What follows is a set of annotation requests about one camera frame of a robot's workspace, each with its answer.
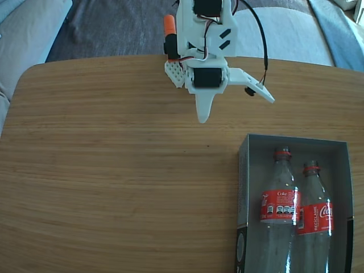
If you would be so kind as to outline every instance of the red label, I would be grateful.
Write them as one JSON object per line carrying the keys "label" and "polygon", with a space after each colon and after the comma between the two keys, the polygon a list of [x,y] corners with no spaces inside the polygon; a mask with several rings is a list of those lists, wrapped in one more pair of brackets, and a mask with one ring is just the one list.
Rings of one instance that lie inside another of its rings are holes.
{"label": "red label", "polygon": [[260,220],[299,220],[301,194],[290,189],[262,193]]}
{"label": "red label", "polygon": [[297,231],[299,235],[332,230],[334,230],[334,218],[331,202],[304,206],[300,209]]}

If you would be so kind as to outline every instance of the wooden table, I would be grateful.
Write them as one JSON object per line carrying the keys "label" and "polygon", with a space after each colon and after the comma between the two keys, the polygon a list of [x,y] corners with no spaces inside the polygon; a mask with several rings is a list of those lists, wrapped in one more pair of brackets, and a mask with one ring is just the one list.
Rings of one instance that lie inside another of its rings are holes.
{"label": "wooden table", "polygon": [[[364,75],[271,61],[271,105],[228,87],[207,124],[164,56],[38,65],[0,141],[0,272],[234,271],[247,133],[349,142],[353,272],[364,270]],[[259,59],[236,58],[255,77]]]}

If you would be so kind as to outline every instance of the cardboard box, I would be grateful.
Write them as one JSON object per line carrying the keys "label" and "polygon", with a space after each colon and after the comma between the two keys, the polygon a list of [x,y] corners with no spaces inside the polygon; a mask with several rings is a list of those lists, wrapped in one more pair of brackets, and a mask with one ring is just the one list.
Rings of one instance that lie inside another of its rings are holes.
{"label": "cardboard box", "polygon": [[289,146],[298,187],[303,164],[317,160],[320,176],[333,202],[334,232],[331,238],[330,273],[351,271],[353,252],[353,194],[346,142],[249,134],[239,150],[238,226],[235,271],[256,272],[264,225],[260,223],[261,194],[268,189],[277,146]]}

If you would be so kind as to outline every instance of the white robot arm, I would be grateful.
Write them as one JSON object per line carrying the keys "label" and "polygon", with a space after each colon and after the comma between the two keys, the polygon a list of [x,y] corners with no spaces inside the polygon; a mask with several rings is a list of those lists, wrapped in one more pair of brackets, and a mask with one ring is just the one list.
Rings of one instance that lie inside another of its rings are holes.
{"label": "white robot arm", "polygon": [[275,101],[261,82],[239,68],[229,68],[225,60],[237,55],[238,25],[230,0],[180,0],[177,32],[172,15],[164,18],[164,27],[165,72],[176,87],[185,85],[196,96],[201,123],[208,120],[215,95],[228,85],[245,85],[252,95]]}

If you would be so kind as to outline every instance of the coca-cola bottle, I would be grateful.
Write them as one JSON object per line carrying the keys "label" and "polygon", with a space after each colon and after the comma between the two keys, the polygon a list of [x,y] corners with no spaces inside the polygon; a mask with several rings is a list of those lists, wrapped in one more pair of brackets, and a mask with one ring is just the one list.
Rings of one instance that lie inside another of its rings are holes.
{"label": "coca-cola bottle", "polygon": [[258,273],[289,273],[296,225],[299,220],[300,192],[291,168],[288,147],[275,149],[273,176],[262,193],[260,222],[263,247]]}
{"label": "coca-cola bottle", "polygon": [[324,188],[317,161],[304,164],[305,181],[301,186],[295,268],[302,273],[328,273],[330,239],[334,223],[332,202]]}

